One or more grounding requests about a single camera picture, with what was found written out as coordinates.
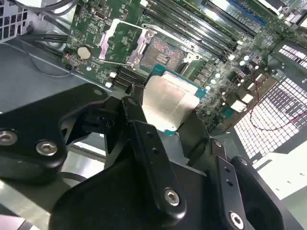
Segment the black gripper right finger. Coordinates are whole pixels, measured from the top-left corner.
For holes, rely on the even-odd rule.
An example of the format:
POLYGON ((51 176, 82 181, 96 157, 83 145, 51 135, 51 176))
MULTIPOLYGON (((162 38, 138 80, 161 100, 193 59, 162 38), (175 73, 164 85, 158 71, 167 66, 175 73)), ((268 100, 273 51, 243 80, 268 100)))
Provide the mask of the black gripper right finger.
POLYGON ((283 230, 284 208, 252 165, 228 159, 192 112, 178 129, 187 166, 178 174, 192 230, 283 230))

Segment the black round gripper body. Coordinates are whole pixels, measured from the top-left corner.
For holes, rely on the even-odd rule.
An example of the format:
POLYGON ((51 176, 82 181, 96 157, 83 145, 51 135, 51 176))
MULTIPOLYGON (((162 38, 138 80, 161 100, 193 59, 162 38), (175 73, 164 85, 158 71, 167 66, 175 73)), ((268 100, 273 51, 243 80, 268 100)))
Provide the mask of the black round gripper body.
POLYGON ((165 154, 126 158, 67 191, 51 230, 221 230, 221 158, 200 174, 165 154))

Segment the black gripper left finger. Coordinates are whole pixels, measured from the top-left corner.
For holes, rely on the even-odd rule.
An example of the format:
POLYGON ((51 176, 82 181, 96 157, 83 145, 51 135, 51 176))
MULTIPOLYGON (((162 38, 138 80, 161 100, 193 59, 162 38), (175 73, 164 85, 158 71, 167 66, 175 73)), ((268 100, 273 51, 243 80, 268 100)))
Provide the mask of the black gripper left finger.
POLYGON ((166 154, 141 104, 131 96, 109 97, 86 83, 0 116, 0 176, 25 184, 56 179, 67 146, 92 132, 106 136, 110 168, 126 158, 166 154))

